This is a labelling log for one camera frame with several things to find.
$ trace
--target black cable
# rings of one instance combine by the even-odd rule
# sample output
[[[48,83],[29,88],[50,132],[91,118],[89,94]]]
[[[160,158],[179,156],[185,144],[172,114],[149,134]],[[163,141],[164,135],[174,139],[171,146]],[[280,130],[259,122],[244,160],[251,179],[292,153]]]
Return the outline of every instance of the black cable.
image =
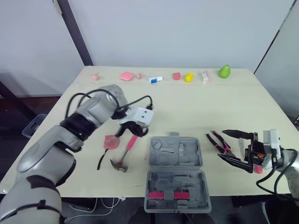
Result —
[[[278,182],[280,181],[281,177],[286,173],[286,171],[293,165],[293,163],[296,161],[297,159],[297,155],[298,152],[295,149],[285,149],[288,151],[293,151],[294,152],[294,156],[292,157],[292,160],[290,161],[290,163],[284,168],[284,170],[279,174],[279,176],[277,177],[275,183],[274,183],[274,194],[275,196],[280,199],[280,200],[291,200],[291,201],[296,201],[299,202],[299,198],[294,198],[294,197],[290,197],[287,195],[281,195],[277,193],[277,186],[278,186]]]
[[[66,106],[66,112],[65,112],[65,116],[64,116],[64,118],[67,118],[67,116],[69,115],[69,110],[70,110],[70,106],[71,106],[71,103],[72,103],[73,99],[74,99],[76,96],[80,96],[80,95],[83,95],[83,97],[88,97],[88,98],[90,98],[90,96],[89,96],[88,94],[86,94],[86,93],[78,92],[78,93],[74,94],[74,95],[71,97],[71,99],[69,100],[69,102],[68,102],[68,104],[67,104],[67,106]]]
[[[285,150],[293,151],[293,152],[294,152],[294,156],[293,156],[291,162],[286,166],[286,168],[284,168],[284,170],[279,174],[279,176],[278,176],[277,179],[275,180],[275,183],[274,183],[274,192],[271,191],[271,190],[268,190],[268,189],[266,189],[266,188],[264,188],[264,187],[262,187],[261,185],[259,185],[259,183],[268,180],[268,179],[274,174],[274,172],[275,172],[276,169],[277,169],[277,164],[276,164],[276,163],[274,163],[271,172],[270,172],[268,175],[266,175],[264,178],[262,178],[261,180],[258,180],[258,181],[256,182],[256,185],[257,185],[260,189],[262,189],[262,190],[264,190],[264,191],[266,191],[266,192],[268,192],[268,193],[270,193],[270,194],[275,195],[275,196],[276,196],[278,199],[280,199],[280,200],[291,200],[291,201],[296,201],[296,202],[297,202],[297,201],[299,201],[299,198],[293,198],[293,197],[290,197],[290,196],[281,195],[281,194],[278,194],[278,193],[277,193],[277,185],[278,185],[278,182],[279,182],[280,178],[286,173],[286,171],[287,171],[287,170],[292,166],[292,164],[296,161],[296,158],[297,158],[297,155],[298,155],[298,152],[297,152],[295,149],[285,149]]]
[[[124,106],[119,107],[119,109],[125,108],[125,107],[127,107],[127,106],[132,105],[132,104],[135,104],[135,103],[139,102],[140,100],[143,100],[144,98],[149,98],[149,99],[150,99],[150,105],[149,105],[149,106],[152,107],[152,106],[153,106],[153,100],[152,100],[152,98],[151,98],[149,95],[146,95],[146,96],[141,97],[141,98],[139,98],[139,99],[137,99],[137,100],[135,100],[135,101],[133,101],[133,102],[131,102],[131,103],[129,103],[129,104],[126,104],[126,105],[124,105]]]
[[[264,178],[262,178],[261,180],[258,180],[258,181],[256,182],[256,185],[257,185],[260,189],[262,189],[262,190],[264,190],[264,191],[266,191],[266,192],[268,192],[268,193],[270,193],[270,194],[274,194],[273,191],[270,191],[270,190],[268,190],[268,189],[262,187],[261,185],[259,185],[259,183],[268,180],[268,179],[273,175],[273,173],[274,173],[275,171],[276,171],[276,165],[273,166],[271,172],[268,173],[268,175],[266,175],[266,176],[265,176]]]
[[[96,90],[91,90],[91,91],[87,92],[86,95],[90,95],[90,94],[92,94],[92,93],[94,93],[94,92],[105,92],[105,93],[107,93],[107,94],[108,94],[109,96],[111,96],[111,97],[113,98],[113,100],[115,101],[116,106],[117,106],[116,109],[117,109],[117,110],[119,109],[120,104],[119,104],[118,100],[116,99],[115,95],[113,95],[111,92],[109,92],[108,90],[104,90],[104,89],[96,89]],[[82,103],[82,101],[83,101],[84,98],[85,98],[85,96],[83,96],[83,97],[79,100],[79,103],[78,103],[77,107],[79,107],[79,106],[81,105],[81,103]]]
[[[103,160],[103,158],[104,158],[104,156],[106,155],[106,152],[107,152],[108,150],[109,150],[109,148],[106,148],[104,154],[101,156],[100,161],[99,161],[99,163],[98,163],[97,170],[100,169],[102,160]]]

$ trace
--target wooden table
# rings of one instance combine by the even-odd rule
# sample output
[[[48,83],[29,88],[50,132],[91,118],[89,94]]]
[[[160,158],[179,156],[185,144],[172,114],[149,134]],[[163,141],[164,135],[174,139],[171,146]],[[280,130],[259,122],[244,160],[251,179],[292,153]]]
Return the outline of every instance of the wooden table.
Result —
[[[199,73],[206,69],[165,69],[165,68],[124,68],[124,67],[85,67],[70,87],[65,91],[47,118],[40,125],[16,161],[13,163],[0,184],[0,192],[7,193],[12,187],[16,165],[24,152],[33,145],[54,124],[64,118],[65,108],[70,97],[76,92],[87,92],[108,84],[119,85],[131,102],[143,95],[151,95],[154,102],[154,119],[149,133],[138,139],[128,153],[126,163],[128,172],[122,173],[112,168],[109,159],[119,158],[132,134],[126,131],[121,137],[117,149],[109,150],[97,170],[100,157],[104,153],[105,135],[115,134],[119,125],[109,120],[97,129],[85,142],[81,152],[76,153],[77,166],[65,184],[58,187],[62,197],[143,197],[145,194],[146,174],[149,170],[147,156],[150,138],[167,136],[169,132],[179,132],[180,136],[199,139],[203,156],[202,170],[206,173],[211,196],[260,195],[255,182],[264,177],[248,174],[232,167],[217,156],[217,149],[207,140],[205,134],[211,130],[220,132],[225,129],[238,129],[246,132],[258,132],[263,141],[263,130],[276,128],[279,131],[281,145],[284,148],[299,148],[299,134],[274,99],[248,69],[232,69],[231,75],[222,79],[217,69],[210,72],[210,83],[203,84]],[[125,71],[141,72],[143,78],[125,82],[119,75]],[[194,79],[186,83],[183,79],[172,79],[173,72],[186,75],[194,72]],[[91,75],[99,73],[100,79],[93,81]],[[164,80],[156,84],[149,83],[149,77],[163,76]],[[76,100],[71,107],[75,109]],[[146,106],[146,100],[137,105]],[[233,153],[240,157],[238,140],[222,135],[232,147]],[[263,183],[273,189],[274,176]],[[280,193],[289,192],[285,178],[278,186]]]

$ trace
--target gray plastic bin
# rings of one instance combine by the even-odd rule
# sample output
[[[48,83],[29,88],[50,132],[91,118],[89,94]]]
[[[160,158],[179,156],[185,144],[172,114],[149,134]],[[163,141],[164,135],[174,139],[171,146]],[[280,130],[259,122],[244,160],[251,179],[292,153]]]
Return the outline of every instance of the gray plastic bin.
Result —
[[[200,170],[202,157],[197,138],[179,137],[178,133],[171,133],[169,137],[153,137],[149,164],[151,169],[144,198],[146,212],[211,212],[206,176]],[[189,193],[189,198],[180,199],[180,193],[185,193],[185,196]],[[164,198],[153,197],[157,194]]]

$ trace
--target yellow toy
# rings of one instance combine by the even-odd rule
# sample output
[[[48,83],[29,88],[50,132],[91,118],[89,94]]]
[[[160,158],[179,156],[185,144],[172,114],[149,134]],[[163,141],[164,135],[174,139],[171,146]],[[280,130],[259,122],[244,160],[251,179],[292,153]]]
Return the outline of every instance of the yellow toy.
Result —
[[[194,74],[193,73],[188,73],[188,75],[185,76],[185,82],[191,82],[192,79],[194,77]]]

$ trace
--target green pear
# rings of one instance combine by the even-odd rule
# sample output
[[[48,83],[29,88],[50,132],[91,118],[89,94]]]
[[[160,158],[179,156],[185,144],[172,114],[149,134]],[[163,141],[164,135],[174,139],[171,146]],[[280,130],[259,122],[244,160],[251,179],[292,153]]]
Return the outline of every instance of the green pear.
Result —
[[[230,67],[229,65],[224,65],[220,70],[219,70],[219,77],[221,78],[227,78],[230,74]]]

